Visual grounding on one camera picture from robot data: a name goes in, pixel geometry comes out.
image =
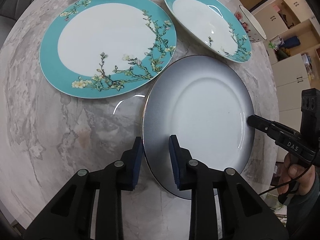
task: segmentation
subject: plate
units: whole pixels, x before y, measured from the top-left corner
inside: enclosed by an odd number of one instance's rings
[[[164,0],[172,15],[205,47],[237,63],[250,59],[248,35],[217,0]]]
[[[179,191],[169,156],[169,136],[208,167],[242,172],[251,154],[254,114],[249,92],[227,65],[207,56],[188,56],[157,78],[147,97],[142,119],[146,159],[156,180],[172,194]]]
[[[155,78],[175,46],[172,21],[150,0],[79,0],[46,31],[40,65],[65,94],[107,98]]]

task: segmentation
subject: cable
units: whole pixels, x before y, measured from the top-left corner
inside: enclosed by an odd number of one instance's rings
[[[318,153],[319,153],[319,152],[316,152],[316,154],[315,154],[315,156],[313,157],[311,163],[309,164],[309,166],[306,168],[306,170],[305,170],[301,175],[299,175],[299,176],[296,177],[295,179],[292,179],[292,180],[290,180],[290,181],[288,181],[288,182],[285,182],[285,183],[282,183],[282,184],[280,184],[280,185],[278,185],[278,186],[275,186],[275,187],[273,187],[273,188],[270,188],[270,189],[268,189],[268,190],[260,193],[259,196],[261,196],[261,195],[263,195],[263,194],[265,194],[265,193],[268,193],[268,192],[270,192],[270,191],[272,191],[272,190],[274,190],[274,189],[277,189],[277,188],[280,188],[280,187],[282,187],[282,186],[285,186],[285,185],[288,185],[288,184],[290,184],[290,183],[293,183],[293,182],[297,181],[298,179],[300,179],[300,178],[301,178],[304,174],[306,174],[307,171],[311,168],[311,166],[313,165],[313,163],[314,163],[315,160],[316,160],[316,157],[317,157]]]

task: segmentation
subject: plate rim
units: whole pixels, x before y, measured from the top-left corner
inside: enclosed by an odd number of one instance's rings
[[[229,10],[229,8],[227,8],[226,6],[224,6],[224,5],[223,5],[221,2],[219,2],[218,0],[216,0],[216,1],[217,1],[220,5],[222,5],[224,8],[226,8],[226,9],[234,16],[234,14]],[[167,8],[168,8],[168,10],[170,11],[170,13],[173,15],[173,17],[174,17],[185,29],[187,29],[188,32],[191,33],[200,43],[205,44],[205,45],[206,45],[206,46],[204,46],[205,48],[213,51],[214,53],[218,54],[219,56],[221,56],[221,57],[223,57],[223,58],[225,58],[225,59],[227,59],[227,60],[230,60],[230,61],[236,62],[236,63],[245,63],[245,62],[248,62],[248,61],[251,59],[251,56],[252,56],[252,55],[250,55],[249,59],[246,60],[246,61],[244,61],[244,62],[243,62],[243,61],[237,61],[237,60],[228,58],[227,56],[225,56],[225,55],[219,53],[218,51],[216,51],[214,48],[208,46],[208,44],[206,44],[206,43],[205,43],[203,40],[201,40],[197,35],[195,35],[195,34],[193,33],[193,31],[191,31],[187,26],[185,26],[185,24],[183,24],[183,22],[182,22],[178,17],[176,17],[175,13],[171,10],[171,8],[169,7],[169,5],[168,5],[168,3],[167,3],[166,0],[164,0],[164,3],[165,3],[165,5],[167,6]],[[252,53],[252,46],[251,46],[251,42],[250,42],[250,41],[249,41],[249,44],[250,44],[250,51],[251,51],[251,53]]]
[[[77,0],[76,2],[69,4],[69,5],[66,6],[60,13],[62,13],[62,12],[65,11],[67,8],[69,8],[70,6],[72,6],[73,4],[75,4],[75,3],[79,2],[79,1],[81,1],[81,0]],[[153,2],[152,0],[147,0],[147,1],[153,3],[153,4],[156,5],[158,8],[160,8],[160,9],[165,13],[165,15],[167,15],[168,19],[172,22],[172,19],[170,18],[170,16],[167,14],[167,12],[166,12],[163,8],[161,8],[157,3]],[[101,96],[101,97],[85,97],[85,96],[72,95],[72,94],[70,94],[70,93],[64,92],[64,91],[62,91],[61,89],[57,88],[57,86],[53,85],[52,82],[49,81],[49,79],[47,78],[47,76],[45,75],[45,73],[44,73],[44,71],[43,71],[43,67],[42,67],[41,61],[40,61],[40,53],[41,53],[41,47],[42,47],[42,43],[43,43],[44,37],[45,37],[47,31],[49,30],[51,24],[59,17],[60,13],[50,22],[50,24],[48,25],[47,29],[45,30],[45,32],[44,32],[44,34],[43,34],[43,37],[42,37],[42,39],[41,39],[41,43],[40,43],[40,46],[39,46],[39,53],[38,53],[38,57],[39,57],[39,58],[38,58],[38,61],[39,61],[39,65],[40,65],[40,68],[41,68],[41,72],[42,72],[42,74],[44,75],[45,79],[49,82],[49,84],[52,85],[56,90],[60,91],[61,93],[66,94],[66,95],[68,95],[68,96],[72,96],[72,97],[75,97],[75,98],[83,98],[83,99],[103,99],[103,98],[112,98],[112,97],[116,97],[116,96],[119,96],[119,95],[123,95],[123,94],[129,93],[129,92],[132,92],[132,91],[134,91],[134,90],[136,90],[136,89],[138,89],[138,88],[146,85],[146,84],[149,83],[151,80],[154,80],[155,78],[157,78],[157,77],[169,66],[169,63],[170,63],[170,61],[172,60],[172,57],[173,57],[173,55],[174,55],[174,53],[175,53],[175,51],[176,51],[176,50],[173,51],[172,56],[170,56],[170,59],[168,59],[168,63],[163,67],[163,69],[162,69],[159,73],[157,73],[152,79],[150,79],[150,80],[148,80],[147,82],[141,84],[140,86],[136,86],[135,88],[133,88],[133,89],[131,89],[131,90],[128,90],[128,91],[122,92],[122,93],[117,93],[116,95]],[[175,46],[177,46],[177,31],[176,31],[176,28],[175,28],[173,22],[172,22],[172,27],[173,27],[173,30],[174,30]]]
[[[178,62],[178,61],[180,61],[180,60],[182,60],[182,59],[185,59],[185,58],[187,58],[187,57],[194,57],[194,56],[204,56],[204,57],[209,57],[209,58],[212,58],[212,59],[215,59],[215,60],[219,61],[218,59],[216,59],[216,58],[214,58],[214,57],[210,57],[210,56],[208,56],[208,55],[202,55],[202,54],[188,55],[188,56],[179,58],[179,59],[176,60],[175,62],[172,62],[172,63],[171,63],[170,65],[168,65],[161,73],[163,73],[164,71],[166,71],[167,69],[169,69],[174,63],[176,63],[176,62]],[[251,96],[250,96],[250,94],[249,94],[249,91],[248,91],[246,85],[244,84],[244,82],[242,81],[242,79],[240,78],[240,76],[236,73],[236,71],[234,71],[234,70],[233,70],[231,67],[229,67],[228,65],[226,65],[226,67],[230,68],[230,69],[239,77],[240,81],[243,83],[244,87],[246,88],[246,90],[247,90],[247,92],[248,92],[248,95],[249,95],[249,98],[250,98],[250,102],[251,102],[252,114],[254,114],[254,107],[253,107],[252,99],[251,99]],[[149,91],[148,94],[146,95],[146,102],[145,102],[145,105],[144,105],[143,111],[142,111],[141,133],[140,133],[140,134],[141,134],[141,139],[142,139],[143,152],[144,152],[144,156],[145,156],[147,165],[148,165],[148,167],[149,167],[149,170],[150,170],[150,172],[152,173],[152,175],[153,175],[153,177],[155,178],[155,180],[160,184],[160,186],[163,187],[167,192],[169,192],[170,194],[172,194],[172,195],[174,195],[174,196],[176,196],[176,197],[190,200],[190,198],[184,198],[184,197],[181,197],[181,196],[176,195],[175,193],[167,190],[167,188],[162,185],[162,183],[161,183],[161,182],[158,180],[158,178],[154,175],[154,173],[153,173],[153,171],[152,171],[152,169],[151,169],[151,166],[150,166],[150,164],[149,164],[146,151],[145,151],[145,149],[144,149],[144,142],[145,142],[145,140],[144,140],[144,136],[143,136],[143,126],[144,126],[144,123],[145,123],[145,120],[144,120],[144,119],[145,119],[146,108],[147,108],[147,104],[148,104],[148,101],[149,101],[150,94],[151,94],[151,92],[152,92],[153,89],[154,89],[154,86],[155,86],[155,84],[156,84],[156,82],[157,82],[157,79],[160,78],[160,77],[161,77],[161,75],[158,75],[158,76],[156,77],[154,83],[152,84],[152,87],[150,88],[150,91]],[[252,137],[253,137],[253,140],[252,140],[252,146],[251,146],[251,152],[250,152],[249,158],[250,158],[250,156],[251,156],[252,149],[253,149],[253,143],[254,143],[255,133],[253,133],[253,136],[252,136]],[[246,165],[244,165],[242,171],[239,172],[239,174],[241,174],[241,173],[244,171],[244,168],[246,167]]]

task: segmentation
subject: black clamp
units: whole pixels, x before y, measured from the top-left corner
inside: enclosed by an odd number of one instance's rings
[[[179,190],[192,190],[189,240],[218,239],[217,189],[222,223],[222,239],[287,240],[288,232],[266,203],[233,168],[218,171],[194,160],[169,138],[175,183]]]
[[[138,183],[143,146],[137,137],[131,150],[103,170],[79,170],[50,200],[25,232],[25,240],[90,240],[93,202],[99,189],[96,240],[123,239],[121,190]]]

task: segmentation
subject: floral pattern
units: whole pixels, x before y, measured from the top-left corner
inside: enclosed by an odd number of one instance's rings
[[[147,21],[146,26],[156,35],[153,47],[148,48],[149,52],[145,52],[144,54],[148,56],[152,71],[155,73],[159,73],[163,68],[161,64],[163,64],[164,61],[162,61],[162,59],[166,56],[167,53],[170,53],[170,56],[172,56],[176,48],[176,46],[169,46],[169,41],[163,38],[166,32],[170,30],[170,26],[172,25],[172,23],[169,20],[166,20],[164,21],[162,26],[160,26],[158,24],[158,20],[152,21],[152,16],[148,14],[148,11],[142,10],[142,12],[145,16],[144,20]],[[150,73],[148,68],[142,64],[141,59],[125,54],[122,60],[128,61],[130,67],[126,70],[119,70],[118,67],[115,66],[113,72],[115,74],[123,73],[125,76],[131,77],[131,79],[122,78],[114,80],[111,75],[106,75],[104,70],[105,59],[108,57],[108,55],[102,52],[100,54],[100,57],[100,68],[97,69],[97,72],[99,72],[99,74],[95,74],[91,78],[92,80],[83,80],[81,77],[78,77],[78,80],[73,81],[71,84],[73,88],[91,88],[98,91],[116,89],[120,91],[127,83],[132,83],[140,80],[151,80],[154,77]]]
[[[211,39],[210,36],[208,37],[208,39],[209,39],[209,46],[211,47],[211,44],[212,44],[212,42],[213,42],[213,39]]]
[[[80,6],[84,6],[84,7],[88,7],[89,4],[91,3],[92,0],[82,0],[82,2],[80,3],[80,1],[76,2],[75,5],[68,11],[65,11],[65,12],[62,12],[60,14],[60,17],[65,17],[65,21],[68,21],[69,20],[69,16],[70,15],[73,15],[73,14],[77,14],[78,11],[77,9],[80,7]]]
[[[226,52],[223,48],[221,50],[227,57],[236,58],[240,62],[246,62],[248,60],[248,57],[251,56],[251,51],[247,51],[246,47],[244,46],[248,37],[246,35],[242,35],[242,37],[239,37],[239,34],[235,33],[235,29],[232,27],[231,23],[229,24],[230,33],[232,39],[237,43],[238,49],[235,54],[231,55],[230,53]]]
[[[242,27],[244,28],[246,33],[249,33],[251,30],[249,29],[249,25],[243,20],[243,16],[241,12],[236,12],[235,17],[238,19],[238,21],[241,23]]]

